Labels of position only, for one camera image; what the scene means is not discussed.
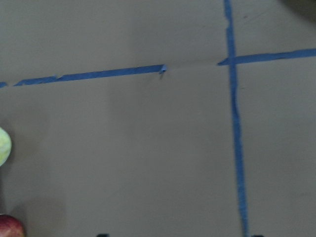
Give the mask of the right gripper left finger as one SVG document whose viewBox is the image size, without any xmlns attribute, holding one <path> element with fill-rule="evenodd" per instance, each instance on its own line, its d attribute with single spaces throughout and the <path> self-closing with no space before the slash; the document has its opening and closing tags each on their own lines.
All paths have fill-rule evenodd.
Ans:
<svg viewBox="0 0 316 237">
<path fill-rule="evenodd" d="M 109 234 L 98 234 L 96 237 L 109 237 Z"/>
</svg>

